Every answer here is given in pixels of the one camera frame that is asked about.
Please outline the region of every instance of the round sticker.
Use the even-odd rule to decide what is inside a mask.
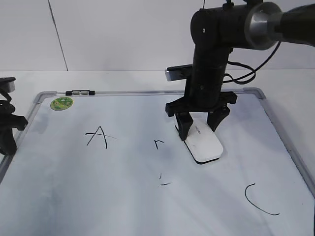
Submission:
[[[69,97],[59,97],[51,102],[50,108],[54,111],[63,111],[73,104],[73,100]]]

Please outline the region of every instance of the whiteboard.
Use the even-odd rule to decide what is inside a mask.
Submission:
[[[198,165],[164,111],[178,97],[46,98],[0,184],[1,236],[311,236],[314,199],[259,99],[238,95],[223,155]],[[246,200],[253,183],[279,215]]]

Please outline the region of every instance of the whiteboard eraser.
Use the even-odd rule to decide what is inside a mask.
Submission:
[[[193,116],[193,124],[184,141],[191,155],[198,164],[218,160],[223,153],[223,146],[205,120]]]

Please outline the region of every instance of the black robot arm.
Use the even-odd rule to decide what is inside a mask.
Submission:
[[[12,114],[15,108],[8,93],[14,91],[14,81],[14,77],[0,78],[0,94],[6,99],[0,100],[0,153],[3,155],[12,155],[17,150],[12,129],[24,130],[28,124],[25,117]]]
[[[167,114],[176,116],[183,141],[193,123],[189,112],[207,112],[207,123],[215,131],[229,115],[227,104],[236,102],[234,93],[221,92],[233,48],[266,50],[277,41],[314,45],[315,4],[282,13],[272,2],[246,2],[234,6],[227,1],[222,7],[197,11],[190,24],[193,64],[166,71],[169,81],[187,80],[184,97],[166,104]]]

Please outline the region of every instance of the black marker stroke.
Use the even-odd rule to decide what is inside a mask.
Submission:
[[[171,184],[172,182],[169,182],[169,183],[162,183],[162,184],[160,184],[161,186],[166,186],[166,185],[169,185],[169,184]]]
[[[90,138],[90,140],[89,140],[89,142],[88,142],[88,144],[87,144],[87,146],[90,144],[90,142],[91,142],[91,140],[94,138],[94,136],[95,135],[98,135],[97,134],[97,132],[98,132],[98,130],[99,129],[101,129],[101,131],[102,131],[102,136],[104,137],[104,141],[105,141],[105,149],[107,149],[107,140],[106,140],[106,135],[104,134],[104,131],[103,131],[103,129],[102,129],[102,127],[101,126],[99,126],[98,128],[97,128],[97,130],[95,131],[95,133],[92,133],[93,135],[92,135],[92,137]]]
[[[117,138],[115,138],[115,137],[112,137],[112,136],[109,136],[109,135],[104,135],[104,136],[105,136],[105,137],[112,138],[112,139],[119,140],[119,139],[117,139]]]
[[[164,143],[163,141],[161,140],[154,140],[155,144],[156,144],[156,147],[157,147],[157,150],[158,150],[158,145],[157,145],[157,142],[161,142],[161,143]]]
[[[269,214],[269,215],[280,215],[280,213],[271,214],[271,213],[269,213],[269,212],[266,212],[265,210],[263,210],[263,209],[257,207],[254,203],[252,203],[252,202],[248,199],[247,194],[246,194],[246,191],[247,191],[247,189],[248,189],[249,187],[254,186],[254,185],[255,185],[255,183],[250,184],[250,185],[248,185],[248,186],[245,188],[245,197],[246,197],[247,201],[249,201],[250,204],[252,204],[252,205],[253,205],[254,207],[256,207],[257,209],[259,209],[259,210],[261,210],[262,212],[265,212],[265,213],[267,213],[267,214]]]

